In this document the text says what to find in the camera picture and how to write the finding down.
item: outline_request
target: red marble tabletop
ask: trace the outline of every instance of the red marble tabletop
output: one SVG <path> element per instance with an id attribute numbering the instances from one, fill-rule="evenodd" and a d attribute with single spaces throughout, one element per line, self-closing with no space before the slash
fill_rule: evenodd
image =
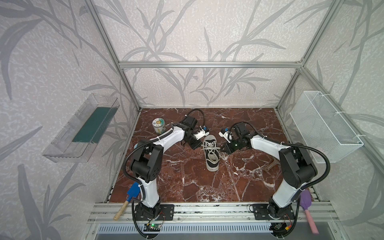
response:
<path id="1" fill-rule="evenodd" d="M 166 125 L 178 122 L 190 109 L 143 109 L 136 125 L 128 152 L 140 139 L 156 137 L 151 125 L 155 118 L 163 118 Z M 238 121 L 249 121 L 261 133 L 278 141 L 287 141 L 279 120 L 272 108 L 202 108 L 210 134 L 221 146 L 225 139 L 220 129 Z M 191 114 L 202 124 L 201 113 Z M 180 143 L 169 148 L 163 156 L 161 172 L 157 178 L 162 202 L 266 202 L 282 181 L 280 165 L 268 172 L 265 167 L 273 158 L 258 150 L 236 151 L 230 156 L 222 153 L 219 169 L 206 169 L 202 148 L 192 150 Z M 133 181 L 120 170 L 110 202 L 124 202 Z"/>

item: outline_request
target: leaf-patterned wallpaper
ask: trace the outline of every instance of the leaf-patterned wallpaper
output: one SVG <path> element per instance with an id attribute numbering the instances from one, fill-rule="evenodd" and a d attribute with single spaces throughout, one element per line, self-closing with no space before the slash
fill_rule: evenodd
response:
<path id="1" fill-rule="evenodd" d="M 383 0 L 345 0 L 306 64 L 382 153 L 383 5 Z M 288 131 L 296 141 L 301 141 L 301 136 L 289 113 L 306 90 L 312 87 L 300 77 L 281 109 Z M 323 172 L 324 165 L 317 165 L 319 172 Z M 316 189 L 322 200 L 332 201 L 350 239 L 382 239 L 384 177 L 361 149 L 333 163 L 329 176 Z"/>
<path id="2" fill-rule="evenodd" d="M 299 61 L 331 1 L 95 0 L 120 61 Z M 294 69 L 125 69 L 142 106 L 275 106 Z"/>
<path id="3" fill-rule="evenodd" d="M 0 238 L 78 239 L 137 112 L 84 2 L 0 1 Z M 120 108 L 91 159 L 41 154 L 90 93 Z"/>

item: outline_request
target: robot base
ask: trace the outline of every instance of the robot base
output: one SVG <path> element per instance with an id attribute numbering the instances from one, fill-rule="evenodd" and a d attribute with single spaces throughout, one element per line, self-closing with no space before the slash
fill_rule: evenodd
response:
<path id="1" fill-rule="evenodd" d="M 255 220 L 282 220 L 284 221 L 284 217 L 280 217 L 278 219 L 273 219 L 269 213 L 268 213 L 268 203 L 265 204 L 252 204 L 250 206 L 250 209 L 252 210 L 253 214 L 255 215 Z M 295 218 L 295 215 L 293 213 L 292 207 L 289 206 L 289 210 L 286 212 L 288 217 L 293 220 Z"/>
<path id="2" fill-rule="evenodd" d="M 142 204 L 138 204 L 135 207 L 135 219 L 136 221 L 148 221 L 149 215 L 146 214 L 148 211 L 148 207 L 144 206 Z M 163 212 L 165 215 L 165 221 L 172 221 L 173 220 L 173 214 L 174 214 L 175 205 L 173 204 L 160 204 L 160 212 Z M 163 214 L 158 214 L 156 217 L 156 220 L 163 221 L 164 220 Z"/>

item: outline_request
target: transparent plastic bin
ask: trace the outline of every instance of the transparent plastic bin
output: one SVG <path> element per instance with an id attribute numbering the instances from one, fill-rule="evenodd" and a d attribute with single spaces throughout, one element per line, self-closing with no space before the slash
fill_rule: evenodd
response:
<path id="1" fill-rule="evenodd" d="M 360 137 L 320 91 L 304 91 L 290 114 L 305 143 L 323 152 L 330 162 L 340 161 L 363 146 Z M 311 154 L 316 162 L 325 162 L 319 154 Z"/>
<path id="2" fill-rule="evenodd" d="M 119 106 L 116 97 L 91 94 L 43 156 L 53 162 L 88 162 Z"/>

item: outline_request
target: shoelace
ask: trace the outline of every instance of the shoelace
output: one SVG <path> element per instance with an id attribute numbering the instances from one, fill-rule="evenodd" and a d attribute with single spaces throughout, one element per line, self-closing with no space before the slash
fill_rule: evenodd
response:
<path id="1" fill-rule="evenodd" d="M 215 151 L 217 151 L 217 154 L 218 154 L 218 159 L 221 157 L 221 154 L 219 152 L 220 148 L 219 147 L 215 147 L 215 143 L 216 141 L 214 142 L 204 142 L 205 144 L 203 144 L 203 149 L 202 150 L 208 150 L 208 154 L 215 154 Z"/>

